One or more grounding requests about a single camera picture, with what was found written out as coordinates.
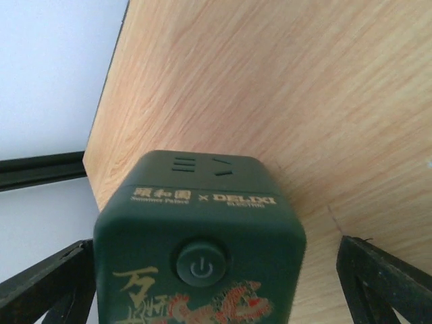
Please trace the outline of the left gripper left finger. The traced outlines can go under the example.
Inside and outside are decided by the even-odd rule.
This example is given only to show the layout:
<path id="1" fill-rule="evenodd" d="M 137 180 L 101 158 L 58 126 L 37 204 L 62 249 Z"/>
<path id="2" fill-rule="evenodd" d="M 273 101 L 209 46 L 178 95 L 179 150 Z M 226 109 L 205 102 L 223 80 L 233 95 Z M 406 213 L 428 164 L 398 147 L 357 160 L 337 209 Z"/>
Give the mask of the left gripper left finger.
<path id="1" fill-rule="evenodd" d="M 95 290 L 92 240 L 80 240 L 1 283 L 1 322 L 86 323 Z"/>

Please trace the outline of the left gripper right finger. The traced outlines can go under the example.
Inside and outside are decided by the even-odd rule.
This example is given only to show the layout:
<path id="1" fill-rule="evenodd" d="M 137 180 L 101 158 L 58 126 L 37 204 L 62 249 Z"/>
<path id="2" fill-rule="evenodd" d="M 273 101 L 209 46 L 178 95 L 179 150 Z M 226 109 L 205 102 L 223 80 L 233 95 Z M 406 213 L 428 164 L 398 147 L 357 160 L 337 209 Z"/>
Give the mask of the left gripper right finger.
<path id="1" fill-rule="evenodd" d="M 367 240 L 343 236 L 337 274 L 354 323 L 431 322 L 431 276 Z"/>

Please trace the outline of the dark green cube socket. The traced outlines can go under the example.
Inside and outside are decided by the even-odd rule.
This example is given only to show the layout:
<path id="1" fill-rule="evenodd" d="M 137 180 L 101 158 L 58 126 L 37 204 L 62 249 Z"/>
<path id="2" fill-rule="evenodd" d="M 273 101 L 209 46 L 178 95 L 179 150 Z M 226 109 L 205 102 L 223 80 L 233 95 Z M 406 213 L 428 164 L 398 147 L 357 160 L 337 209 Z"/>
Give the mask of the dark green cube socket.
<path id="1" fill-rule="evenodd" d="M 151 151 L 93 247 L 100 323 L 287 323 L 306 235 L 259 160 Z"/>

